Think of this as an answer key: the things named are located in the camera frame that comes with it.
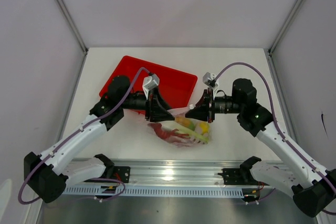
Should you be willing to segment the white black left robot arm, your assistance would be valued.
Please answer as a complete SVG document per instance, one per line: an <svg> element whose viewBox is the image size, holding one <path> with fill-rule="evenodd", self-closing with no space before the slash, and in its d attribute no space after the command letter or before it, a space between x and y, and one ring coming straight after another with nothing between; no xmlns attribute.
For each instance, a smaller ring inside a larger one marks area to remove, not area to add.
<svg viewBox="0 0 336 224"><path fill-rule="evenodd" d="M161 98L159 83L158 76L150 73L143 80L142 90L132 92L134 80L127 76L113 78L107 92L76 130L39 155L30 152L25 156L24 185L28 185L43 202L50 203L66 188L81 182L123 184L117 177L114 162L103 154L81 163L71 161L112 129L123 118L125 109L144 111L150 122L173 120L170 106Z"/></svg>

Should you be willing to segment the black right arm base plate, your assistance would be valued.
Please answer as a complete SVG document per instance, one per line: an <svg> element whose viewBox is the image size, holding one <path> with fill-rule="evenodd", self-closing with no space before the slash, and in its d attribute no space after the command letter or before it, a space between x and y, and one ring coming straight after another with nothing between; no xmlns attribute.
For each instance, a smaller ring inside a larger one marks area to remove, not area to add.
<svg viewBox="0 0 336 224"><path fill-rule="evenodd" d="M257 186L259 184L259 182L252 177L249 170L241 168L223 168L221 172L217 174L222 177L225 185Z"/></svg>

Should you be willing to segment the yellow ginger root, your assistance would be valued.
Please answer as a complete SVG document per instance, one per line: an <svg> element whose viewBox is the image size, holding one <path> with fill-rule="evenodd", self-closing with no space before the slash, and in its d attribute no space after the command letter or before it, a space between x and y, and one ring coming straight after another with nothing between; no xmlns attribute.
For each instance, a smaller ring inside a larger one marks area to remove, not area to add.
<svg viewBox="0 0 336 224"><path fill-rule="evenodd" d="M184 127L189 127L189 125L191 124L191 121L183 116L177 116L175 118L175 121Z"/></svg>

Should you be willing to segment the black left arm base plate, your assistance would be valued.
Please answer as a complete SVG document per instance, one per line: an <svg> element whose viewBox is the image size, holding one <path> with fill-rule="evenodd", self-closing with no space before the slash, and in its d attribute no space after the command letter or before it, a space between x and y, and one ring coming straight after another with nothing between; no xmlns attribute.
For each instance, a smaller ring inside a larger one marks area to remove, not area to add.
<svg viewBox="0 0 336 224"><path fill-rule="evenodd" d="M128 183L130 173L131 167L129 166L113 166L106 168L101 178L116 179L122 181L123 183Z"/></svg>

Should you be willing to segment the clear zip top bag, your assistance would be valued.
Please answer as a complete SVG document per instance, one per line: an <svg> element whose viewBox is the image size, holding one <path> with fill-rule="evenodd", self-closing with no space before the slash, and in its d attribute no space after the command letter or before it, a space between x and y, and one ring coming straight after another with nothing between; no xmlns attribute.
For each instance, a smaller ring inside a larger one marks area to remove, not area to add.
<svg viewBox="0 0 336 224"><path fill-rule="evenodd" d="M193 108L195 108L195 105L191 104L184 108L168 110L173 115L174 120L150 122L147 124L148 132L178 147L208 144L211 141L210 124L185 117L186 113Z"/></svg>

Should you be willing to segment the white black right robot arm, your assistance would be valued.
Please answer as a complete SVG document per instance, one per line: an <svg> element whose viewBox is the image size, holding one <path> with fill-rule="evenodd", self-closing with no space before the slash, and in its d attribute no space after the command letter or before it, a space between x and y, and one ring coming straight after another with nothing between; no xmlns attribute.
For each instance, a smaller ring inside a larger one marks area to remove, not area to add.
<svg viewBox="0 0 336 224"><path fill-rule="evenodd" d="M257 90L248 79L233 82L230 96L214 97L204 90L187 118L211 123L216 114L236 114L239 125L268 146L289 168L286 173L257 160L240 170L240 179L251 184L264 182L291 197L307 216L316 217L335 200L335 170L327 168L307 154L277 123L271 112L257 103Z"/></svg>

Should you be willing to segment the yellow lemon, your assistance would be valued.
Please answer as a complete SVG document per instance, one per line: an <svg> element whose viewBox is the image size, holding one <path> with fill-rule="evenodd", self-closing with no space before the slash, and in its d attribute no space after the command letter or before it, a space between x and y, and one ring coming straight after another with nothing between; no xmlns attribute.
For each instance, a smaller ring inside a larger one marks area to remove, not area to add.
<svg viewBox="0 0 336 224"><path fill-rule="evenodd" d="M198 122L195 128L195 131L201 135L208 133L209 130L210 130L210 125L207 122Z"/></svg>

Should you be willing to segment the green custard apple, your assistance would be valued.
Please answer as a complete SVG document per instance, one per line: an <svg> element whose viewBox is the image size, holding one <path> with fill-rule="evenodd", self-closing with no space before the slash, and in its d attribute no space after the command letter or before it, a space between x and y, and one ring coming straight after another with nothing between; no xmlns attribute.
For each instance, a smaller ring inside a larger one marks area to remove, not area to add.
<svg viewBox="0 0 336 224"><path fill-rule="evenodd" d="M191 123L189 124L188 128L189 128L190 130L194 131L195 128L196 128L196 124L193 123L193 122L191 122Z"/></svg>

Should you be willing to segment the green white leek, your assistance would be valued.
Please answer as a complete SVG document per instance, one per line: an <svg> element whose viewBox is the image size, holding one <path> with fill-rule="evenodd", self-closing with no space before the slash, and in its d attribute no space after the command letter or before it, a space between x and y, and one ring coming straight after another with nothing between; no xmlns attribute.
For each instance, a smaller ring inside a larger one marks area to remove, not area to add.
<svg viewBox="0 0 336 224"><path fill-rule="evenodd" d="M210 132L211 130L209 130L208 133L201 135L198 134L195 130L192 131L189 128L181 126L174 130L174 135L186 143L208 144L210 140Z"/></svg>

